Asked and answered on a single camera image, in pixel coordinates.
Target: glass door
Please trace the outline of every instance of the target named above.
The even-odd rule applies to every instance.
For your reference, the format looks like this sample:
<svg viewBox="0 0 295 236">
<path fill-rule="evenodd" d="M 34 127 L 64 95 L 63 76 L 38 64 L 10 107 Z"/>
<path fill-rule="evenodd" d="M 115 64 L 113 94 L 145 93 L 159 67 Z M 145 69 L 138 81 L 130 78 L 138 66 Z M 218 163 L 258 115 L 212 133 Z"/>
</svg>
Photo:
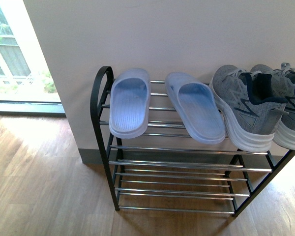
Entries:
<svg viewBox="0 0 295 236">
<path fill-rule="evenodd" d="M 60 102 L 22 0 L 0 0 L 0 100 Z"/>
</svg>

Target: slide sandal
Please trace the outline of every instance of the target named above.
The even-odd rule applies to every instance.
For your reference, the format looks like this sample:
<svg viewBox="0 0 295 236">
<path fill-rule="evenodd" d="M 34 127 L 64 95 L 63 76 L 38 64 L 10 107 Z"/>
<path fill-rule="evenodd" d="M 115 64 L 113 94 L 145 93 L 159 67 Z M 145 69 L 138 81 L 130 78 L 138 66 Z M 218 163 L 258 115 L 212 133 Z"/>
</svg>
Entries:
<svg viewBox="0 0 295 236">
<path fill-rule="evenodd" d="M 193 139 L 204 144 L 218 144 L 225 139 L 225 125 L 207 85 L 186 73 L 173 72 L 167 76 L 165 86 Z"/>
<path fill-rule="evenodd" d="M 149 74 L 143 69 L 129 69 L 116 78 L 109 113 L 109 129 L 114 136 L 131 139 L 145 132 L 150 93 Z"/>
</svg>

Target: gray sneaker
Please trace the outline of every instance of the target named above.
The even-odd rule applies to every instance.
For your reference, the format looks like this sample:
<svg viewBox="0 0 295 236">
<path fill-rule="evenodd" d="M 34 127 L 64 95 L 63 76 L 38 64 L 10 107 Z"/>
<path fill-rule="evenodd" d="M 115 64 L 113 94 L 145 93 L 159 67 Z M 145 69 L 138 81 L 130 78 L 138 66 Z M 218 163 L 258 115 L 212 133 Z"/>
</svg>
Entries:
<svg viewBox="0 0 295 236">
<path fill-rule="evenodd" d="M 273 141 L 278 145 L 295 150 L 295 68 L 289 63 L 282 63 L 281 69 L 272 70 L 266 65 L 256 65 L 251 71 L 262 71 L 272 75 L 272 91 L 275 96 L 284 97 L 288 103 Z"/>
<path fill-rule="evenodd" d="M 210 88 L 232 143 L 245 151 L 268 151 L 287 103 L 273 96 L 271 75 L 224 65 Z"/>
</svg>

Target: shoe rack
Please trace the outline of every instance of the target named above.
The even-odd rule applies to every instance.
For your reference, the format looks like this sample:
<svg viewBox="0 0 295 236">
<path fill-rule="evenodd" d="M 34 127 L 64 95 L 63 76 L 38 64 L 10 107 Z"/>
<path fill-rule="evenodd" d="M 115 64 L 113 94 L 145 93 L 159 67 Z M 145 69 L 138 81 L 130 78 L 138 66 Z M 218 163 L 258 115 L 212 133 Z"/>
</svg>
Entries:
<svg viewBox="0 0 295 236">
<path fill-rule="evenodd" d="M 112 68 L 103 66 L 94 80 L 90 115 L 112 203 L 117 211 L 186 211 L 229 214 L 236 217 L 295 156 L 295 150 L 287 150 L 286 154 L 278 159 L 274 158 L 270 151 L 251 153 L 242 150 L 125 146 L 122 139 L 112 134 L 105 143 L 103 132 L 107 129 L 103 127 L 108 126 L 109 121 L 101 117 L 103 111 L 110 107 L 109 94 L 113 82 Z M 164 86 L 163 81 L 151 83 Z M 155 99 L 167 97 L 165 93 L 153 91 L 151 96 Z M 174 108 L 168 107 L 150 107 L 149 110 L 175 112 Z M 184 128 L 182 122 L 149 120 L 149 127 L 157 132 L 146 132 L 143 135 L 153 136 L 153 140 L 158 144 L 168 138 L 191 139 L 188 135 L 175 134 L 175 130 Z M 141 155 L 127 158 L 131 153 Z M 169 158 L 150 158 L 161 155 Z M 174 158 L 179 155 L 184 156 L 183 161 Z"/>
</svg>

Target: chrome bar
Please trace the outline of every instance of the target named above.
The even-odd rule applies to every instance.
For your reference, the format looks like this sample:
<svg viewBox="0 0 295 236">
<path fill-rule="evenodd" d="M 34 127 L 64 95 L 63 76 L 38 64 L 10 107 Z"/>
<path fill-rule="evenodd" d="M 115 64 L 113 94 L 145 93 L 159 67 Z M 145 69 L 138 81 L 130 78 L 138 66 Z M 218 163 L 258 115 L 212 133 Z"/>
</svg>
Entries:
<svg viewBox="0 0 295 236">
<path fill-rule="evenodd" d="M 153 128 L 185 129 L 185 126 L 183 124 L 153 124 L 153 123 L 149 123 L 147 126 L 153 127 Z"/>
<path fill-rule="evenodd" d="M 126 169 L 126 171 L 158 172 L 158 173 L 173 173 L 173 174 L 214 175 L 214 176 L 223 176 L 224 175 L 224 173 L 184 172 L 184 171 L 157 171 L 157 170 L 138 170 L 138 169 Z"/>
<path fill-rule="evenodd" d="M 135 163 L 157 163 L 157 164 L 174 164 L 174 165 L 192 165 L 192 166 L 214 166 L 214 167 L 230 167 L 241 168 L 243 165 L 230 165 L 230 164 L 214 164 L 214 163 L 192 163 L 192 162 L 169 162 L 169 161 L 139 161 L 139 160 L 125 160 L 118 159 L 120 162 L 135 162 Z"/>
<path fill-rule="evenodd" d="M 133 192 L 153 192 L 153 193 L 176 193 L 176 194 L 194 194 L 204 196 L 228 196 L 228 197 L 250 197 L 249 194 L 241 193 L 208 193 L 195 191 L 177 191 L 177 190 L 162 190 L 162 189 L 135 189 L 135 188 L 115 188 L 116 191 L 133 191 Z"/>
<path fill-rule="evenodd" d="M 176 109 L 174 107 L 149 107 L 151 111 L 167 111 L 167 112 L 175 112 Z"/>
<path fill-rule="evenodd" d="M 202 212 L 202 213 L 214 213 L 214 214 L 231 214 L 233 211 L 214 211 L 214 210 L 189 210 L 189 209 L 170 209 L 170 208 L 152 208 L 152 207 L 134 207 L 134 206 L 119 206 L 120 209 L 136 209 L 136 210 L 164 210 L 164 211 L 179 211 L 179 212 Z"/>
<path fill-rule="evenodd" d="M 161 80 L 151 80 L 151 84 L 164 84 L 165 81 L 161 81 Z"/>
<path fill-rule="evenodd" d="M 228 155 L 245 155 L 245 154 L 255 154 L 255 155 L 267 155 L 267 152 L 247 152 L 247 151 L 211 151 L 211 150 L 200 150 L 200 149 L 179 149 L 179 148 L 160 148 L 160 147 L 127 147 L 127 146 L 117 146 L 111 145 L 111 148 L 118 149 L 138 149 L 138 150 L 161 150 L 161 151 L 176 151 L 176 152 L 201 152 L 206 154 L 228 154 Z"/>
<path fill-rule="evenodd" d="M 211 200 L 230 200 L 230 201 L 233 200 L 233 198 L 214 198 L 214 197 L 182 196 L 182 195 L 167 195 L 167 194 L 146 194 L 146 193 L 122 193 L 121 192 L 120 195 L 166 197 L 166 198 L 194 198 L 194 199 L 211 199 Z"/>
<path fill-rule="evenodd" d="M 137 181 L 137 180 L 122 180 L 125 183 L 150 183 L 150 184 L 169 184 L 169 185 L 188 185 L 197 187 L 230 187 L 229 185 L 218 185 L 218 184 L 193 184 L 193 183 L 173 183 L 173 182 L 156 182 L 156 181 Z"/>
<path fill-rule="evenodd" d="M 176 137 L 176 138 L 190 138 L 188 134 L 156 134 L 156 133 L 144 133 L 145 136 L 157 136 L 157 137 Z"/>
<path fill-rule="evenodd" d="M 109 125 L 109 121 L 100 121 L 99 124 L 100 125 Z"/>
<path fill-rule="evenodd" d="M 168 97 L 168 95 L 166 93 L 156 93 L 156 92 L 151 92 L 151 96 Z"/>
<path fill-rule="evenodd" d="M 157 124 L 181 124 L 183 123 L 181 121 L 163 121 L 163 120 L 151 120 L 149 123 L 157 123 Z"/>
<path fill-rule="evenodd" d="M 196 165 L 175 165 L 175 164 L 157 164 L 157 163 L 131 163 L 121 161 L 110 161 L 111 165 L 121 166 L 156 166 L 156 167 L 169 167 L 169 168 L 181 168 L 181 169 L 200 169 L 200 170 L 216 170 L 216 171 L 247 171 L 247 172 L 263 172 L 271 173 L 271 169 L 250 169 L 250 168 L 230 168 L 230 167 L 208 167 L 208 166 L 196 166 Z"/>
<path fill-rule="evenodd" d="M 134 177 L 160 177 L 160 178 L 180 178 L 180 179 L 197 179 L 197 180 L 217 180 L 217 181 L 247 181 L 245 178 L 212 178 L 198 176 L 170 176 L 170 175 L 147 175 L 147 174 L 131 174 L 116 173 L 118 176 L 134 176 Z"/>
</svg>

